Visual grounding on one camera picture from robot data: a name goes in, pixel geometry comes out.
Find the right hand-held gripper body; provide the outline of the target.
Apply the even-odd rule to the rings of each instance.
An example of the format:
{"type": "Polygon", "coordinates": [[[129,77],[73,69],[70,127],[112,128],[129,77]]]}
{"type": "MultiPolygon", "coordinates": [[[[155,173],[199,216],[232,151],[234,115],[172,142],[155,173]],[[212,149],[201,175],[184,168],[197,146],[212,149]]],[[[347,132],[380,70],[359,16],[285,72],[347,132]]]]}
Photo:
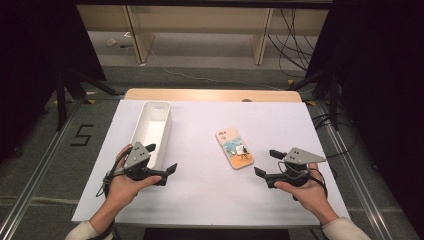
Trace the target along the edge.
{"type": "Polygon", "coordinates": [[[276,174],[267,174],[269,182],[266,183],[269,188],[274,188],[277,181],[287,182],[295,187],[306,184],[310,177],[308,165],[325,162],[326,159],[306,150],[293,147],[281,161],[285,166],[285,170],[276,174]]]}

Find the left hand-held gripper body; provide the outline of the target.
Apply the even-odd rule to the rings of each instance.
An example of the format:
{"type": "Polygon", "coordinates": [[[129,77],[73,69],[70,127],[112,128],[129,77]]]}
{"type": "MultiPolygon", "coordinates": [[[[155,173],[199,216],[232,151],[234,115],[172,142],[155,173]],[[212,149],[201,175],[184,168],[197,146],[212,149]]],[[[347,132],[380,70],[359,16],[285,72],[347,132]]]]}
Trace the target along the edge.
{"type": "Polygon", "coordinates": [[[162,170],[162,161],[155,151],[148,152],[141,142],[135,142],[124,163],[124,174],[134,181],[160,176],[157,186],[165,186],[169,175],[162,170]]]}

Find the white plastic bin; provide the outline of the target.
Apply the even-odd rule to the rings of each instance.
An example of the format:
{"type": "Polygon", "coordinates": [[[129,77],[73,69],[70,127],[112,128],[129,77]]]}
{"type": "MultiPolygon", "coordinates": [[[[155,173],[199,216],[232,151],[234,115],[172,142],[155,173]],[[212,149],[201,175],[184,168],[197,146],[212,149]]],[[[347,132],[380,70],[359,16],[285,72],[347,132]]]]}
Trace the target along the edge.
{"type": "Polygon", "coordinates": [[[147,147],[155,144],[147,167],[161,170],[172,126],[171,105],[164,101],[148,101],[143,105],[131,144],[147,147]]]}

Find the person's left hand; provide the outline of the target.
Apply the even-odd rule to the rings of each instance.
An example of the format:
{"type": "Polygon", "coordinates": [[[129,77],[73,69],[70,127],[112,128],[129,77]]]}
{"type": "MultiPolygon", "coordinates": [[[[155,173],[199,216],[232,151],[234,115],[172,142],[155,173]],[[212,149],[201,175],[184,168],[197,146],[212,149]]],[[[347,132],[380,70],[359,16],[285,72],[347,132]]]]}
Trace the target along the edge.
{"type": "Polygon", "coordinates": [[[140,190],[156,184],[160,176],[150,176],[141,181],[134,181],[125,175],[114,177],[106,200],[98,210],[102,218],[116,216],[122,209],[129,205],[140,190]]]}

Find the person's right hand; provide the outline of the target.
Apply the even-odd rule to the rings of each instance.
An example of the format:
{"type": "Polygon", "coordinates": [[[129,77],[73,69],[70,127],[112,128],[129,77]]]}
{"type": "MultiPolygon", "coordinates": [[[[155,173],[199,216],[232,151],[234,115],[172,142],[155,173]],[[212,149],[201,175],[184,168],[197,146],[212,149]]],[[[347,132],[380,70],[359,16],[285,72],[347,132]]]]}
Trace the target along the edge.
{"type": "Polygon", "coordinates": [[[311,212],[322,225],[325,225],[338,219],[339,216],[328,202],[324,188],[319,184],[322,177],[319,174],[318,164],[311,163],[309,168],[311,168],[311,176],[315,180],[309,179],[301,187],[294,187],[287,182],[281,181],[277,181],[274,186],[292,194],[306,210],[311,212]]]}

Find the white table sheet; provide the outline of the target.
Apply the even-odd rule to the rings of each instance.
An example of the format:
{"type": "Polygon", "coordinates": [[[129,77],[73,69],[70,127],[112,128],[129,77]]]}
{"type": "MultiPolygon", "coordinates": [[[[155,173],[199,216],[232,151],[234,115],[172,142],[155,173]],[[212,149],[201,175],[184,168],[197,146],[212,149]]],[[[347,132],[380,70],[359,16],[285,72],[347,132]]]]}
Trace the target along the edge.
{"type": "Polygon", "coordinates": [[[164,166],[176,172],[165,186],[143,189],[117,216],[123,224],[200,228],[306,228],[318,220],[292,196],[268,188],[255,168],[279,170],[272,149],[320,155],[321,143],[304,103],[188,102],[171,104],[164,166]],[[253,164],[235,170],[215,134],[236,128],[253,164]]]}

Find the black metal stand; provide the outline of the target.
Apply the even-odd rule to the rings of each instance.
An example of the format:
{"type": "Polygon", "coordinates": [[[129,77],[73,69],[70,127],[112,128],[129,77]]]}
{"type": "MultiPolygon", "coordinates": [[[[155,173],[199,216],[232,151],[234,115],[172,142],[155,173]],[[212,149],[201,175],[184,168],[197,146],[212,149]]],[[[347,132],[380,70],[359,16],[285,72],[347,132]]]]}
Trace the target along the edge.
{"type": "Polygon", "coordinates": [[[338,102],[338,83],[337,76],[333,69],[321,69],[316,73],[306,76],[303,80],[298,83],[292,84],[288,91],[297,91],[308,84],[315,84],[312,91],[312,96],[315,100],[323,99],[325,96],[329,96],[330,110],[329,110],[329,121],[335,130],[338,130],[337,123],[337,102],[338,102]]]}
{"type": "Polygon", "coordinates": [[[58,72],[56,78],[56,100],[58,109],[58,124],[57,131],[61,130],[67,122],[67,107],[65,100],[65,91],[68,91],[73,99],[85,99],[88,94],[84,90],[82,83],[86,82],[89,85],[101,90],[111,96],[123,96],[124,92],[114,90],[113,88],[101,83],[99,80],[89,76],[86,73],[76,69],[64,69],[58,72]]]}

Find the beige wooden bench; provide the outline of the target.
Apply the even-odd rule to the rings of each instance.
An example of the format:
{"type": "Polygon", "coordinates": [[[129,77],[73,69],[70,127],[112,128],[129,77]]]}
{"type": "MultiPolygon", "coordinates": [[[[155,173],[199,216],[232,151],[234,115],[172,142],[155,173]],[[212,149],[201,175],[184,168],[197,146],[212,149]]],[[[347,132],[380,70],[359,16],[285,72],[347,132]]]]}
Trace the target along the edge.
{"type": "Polygon", "coordinates": [[[174,7],[79,5],[88,31],[129,32],[136,59],[147,61],[157,33],[245,34],[250,37],[254,63],[264,57],[268,35],[320,34],[326,10],[289,8],[174,7]]]}

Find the aluminium floor rail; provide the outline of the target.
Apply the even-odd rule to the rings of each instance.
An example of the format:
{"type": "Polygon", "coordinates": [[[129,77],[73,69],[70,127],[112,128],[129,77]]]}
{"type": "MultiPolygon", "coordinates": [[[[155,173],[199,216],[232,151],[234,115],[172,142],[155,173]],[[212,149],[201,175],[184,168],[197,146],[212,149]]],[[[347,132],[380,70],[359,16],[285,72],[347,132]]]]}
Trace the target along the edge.
{"type": "Polygon", "coordinates": [[[63,140],[69,131],[69,127],[74,119],[75,114],[83,105],[82,100],[75,100],[70,104],[66,119],[62,127],[55,132],[42,158],[39,160],[37,167],[32,173],[29,181],[25,185],[23,191],[18,195],[11,210],[6,215],[4,221],[0,224],[0,240],[11,240],[16,229],[18,228],[23,216],[25,215],[33,196],[37,192],[42,180],[44,179],[48,168],[53,162],[63,140]]]}
{"type": "Polygon", "coordinates": [[[330,164],[330,169],[336,179],[337,186],[345,201],[349,216],[374,240],[394,240],[388,222],[377,205],[374,185],[379,186],[379,177],[373,175],[368,178],[370,165],[365,159],[352,157],[353,150],[358,150],[358,139],[346,142],[352,129],[347,128],[340,132],[341,127],[335,130],[329,119],[329,110],[324,102],[317,103],[316,129],[323,137],[324,151],[330,164]]]}

